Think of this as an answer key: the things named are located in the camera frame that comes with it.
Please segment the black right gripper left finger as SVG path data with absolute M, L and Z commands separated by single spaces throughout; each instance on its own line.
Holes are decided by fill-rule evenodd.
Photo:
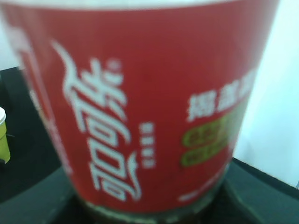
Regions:
M 78 224 L 82 207 L 62 168 L 0 204 L 2 224 Z

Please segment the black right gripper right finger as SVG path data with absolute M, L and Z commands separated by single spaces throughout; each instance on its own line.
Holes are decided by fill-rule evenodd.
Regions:
M 217 198 L 219 224 L 297 224 L 299 191 L 237 159 Z

